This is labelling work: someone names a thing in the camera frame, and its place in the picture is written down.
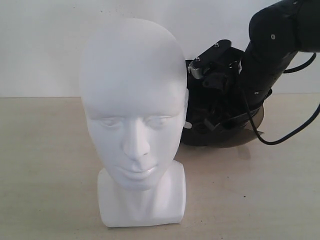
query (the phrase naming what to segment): robotic arm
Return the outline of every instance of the robotic arm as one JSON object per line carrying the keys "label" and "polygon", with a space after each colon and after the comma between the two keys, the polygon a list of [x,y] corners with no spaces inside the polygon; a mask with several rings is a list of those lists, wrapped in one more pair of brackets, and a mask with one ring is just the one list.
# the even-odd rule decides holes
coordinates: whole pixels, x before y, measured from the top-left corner
{"label": "robotic arm", "polygon": [[[282,0],[262,9],[250,21],[249,37],[245,51],[221,40],[186,61],[189,106],[182,143],[227,146],[250,123],[257,138],[275,145],[300,132],[319,114],[320,107],[308,122],[275,142],[262,139],[255,125],[279,77],[307,67],[320,52],[320,1]],[[303,66],[286,70],[298,52],[313,55]]]}

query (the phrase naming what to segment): mannequin eye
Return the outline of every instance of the mannequin eye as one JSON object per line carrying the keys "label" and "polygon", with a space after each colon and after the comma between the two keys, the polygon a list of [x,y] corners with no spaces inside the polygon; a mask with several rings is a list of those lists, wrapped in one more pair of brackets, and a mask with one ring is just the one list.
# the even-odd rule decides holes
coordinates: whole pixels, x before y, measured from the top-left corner
{"label": "mannequin eye", "polygon": [[159,128],[164,126],[171,116],[154,116],[147,119],[146,123],[152,128]]}
{"label": "mannequin eye", "polygon": [[115,127],[122,122],[121,117],[108,117],[101,120],[101,123],[107,127]]}

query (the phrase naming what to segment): mannequin face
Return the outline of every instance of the mannequin face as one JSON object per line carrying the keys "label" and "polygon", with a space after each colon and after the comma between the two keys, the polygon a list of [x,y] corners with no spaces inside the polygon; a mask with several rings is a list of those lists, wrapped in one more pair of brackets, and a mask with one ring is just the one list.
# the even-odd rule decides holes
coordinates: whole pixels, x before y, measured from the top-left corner
{"label": "mannequin face", "polygon": [[[105,46],[103,34],[89,44],[81,89],[88,131],[105,169],[121,187],[144,191],[158,184],[178,150],[188,105],[187,71],[168,32],[147,21],[130,23],[137,22],[118,29],[132,30],[130,39],[134,43],[136,37],[137,44],[121,46],[123,37],[115,38],[118,47],[127,48],[118,52],[118,60],[101,61],[103,50],[95,49],[99,42]],[[135,26],[141,24],[147,32],[136,36]]]}

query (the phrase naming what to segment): mannequin nose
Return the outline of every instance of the mannequin nose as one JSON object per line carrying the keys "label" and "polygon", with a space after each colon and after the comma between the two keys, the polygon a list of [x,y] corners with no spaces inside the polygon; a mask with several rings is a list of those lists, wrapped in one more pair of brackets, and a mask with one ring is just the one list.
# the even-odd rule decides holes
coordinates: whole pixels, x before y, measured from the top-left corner
{"label": "mannequin nose", "polygon": [[139,160],[149,153],[150,145],[142,122],[135,121],[129,124],[123,139],[122,149],[131,160]]}

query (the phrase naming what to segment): mannequin lips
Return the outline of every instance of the mannequin lips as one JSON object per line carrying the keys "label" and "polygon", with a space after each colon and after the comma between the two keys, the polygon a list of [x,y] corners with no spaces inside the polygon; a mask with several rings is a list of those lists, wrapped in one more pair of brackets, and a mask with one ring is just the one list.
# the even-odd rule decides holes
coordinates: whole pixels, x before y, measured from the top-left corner
{"label": "mannequin lips", "polygon": [[128,179],[130,180],[143,180],[149,177],[157,168],[157,166],[154,166],[148,170],[145,171],[132,171],[132,170],[127,170],[122,167],[117,167]]}

